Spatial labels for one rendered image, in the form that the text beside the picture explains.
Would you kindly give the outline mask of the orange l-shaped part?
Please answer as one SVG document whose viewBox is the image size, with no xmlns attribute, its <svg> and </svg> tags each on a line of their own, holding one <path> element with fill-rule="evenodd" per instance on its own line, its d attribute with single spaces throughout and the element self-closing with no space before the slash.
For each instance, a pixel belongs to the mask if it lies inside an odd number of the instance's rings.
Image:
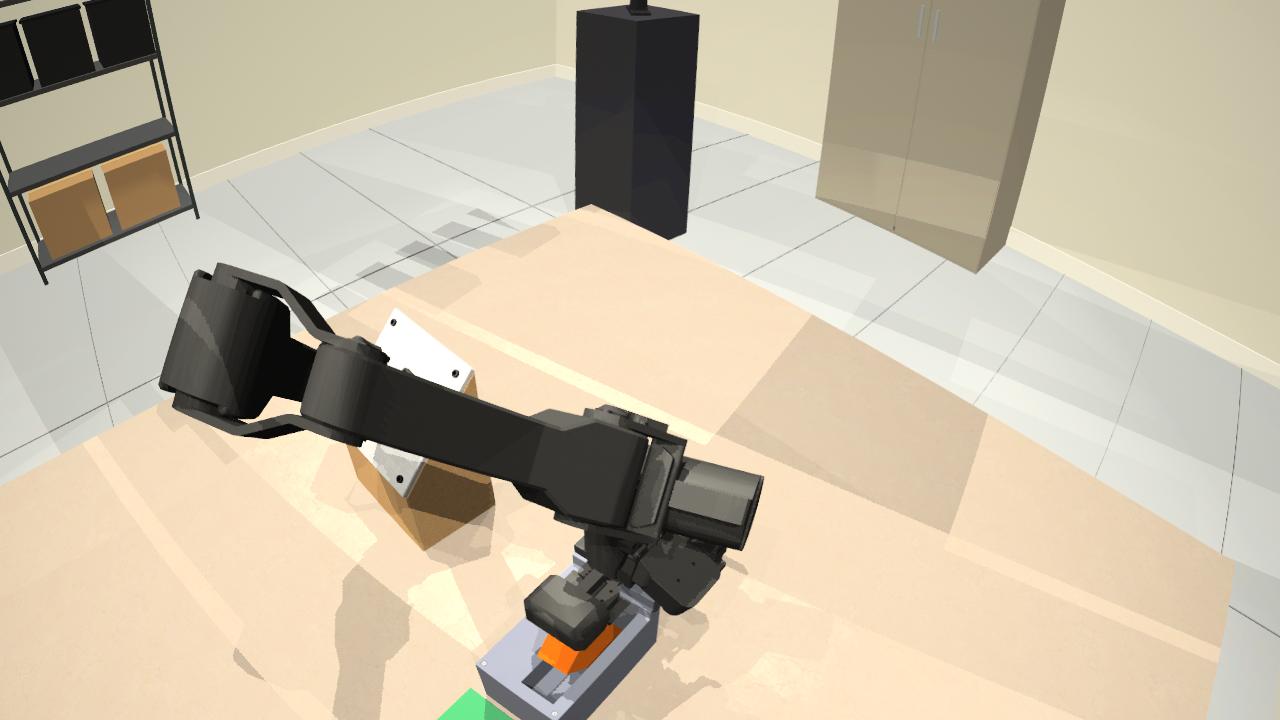
<svg viewBox="0 0 1280 720">
<path fill-rule="evenodd" d="M 614 624 L 607 624 L 605 630 L 598 635 L 588 650 L 576 652 L 548 633 L 547 641 L 544 641 L 538 657 L 543 659 L 547 664 L 550 664 L 564 674 L 577 673 L 579 670 L 591 666 L 593 662 L 599 659 L 598 656 L 605 651 L 605 648 L 617 635 L 620 635 L 621 632 L 623 632 L 622 628 L 614 626 Z"/>
</svg>

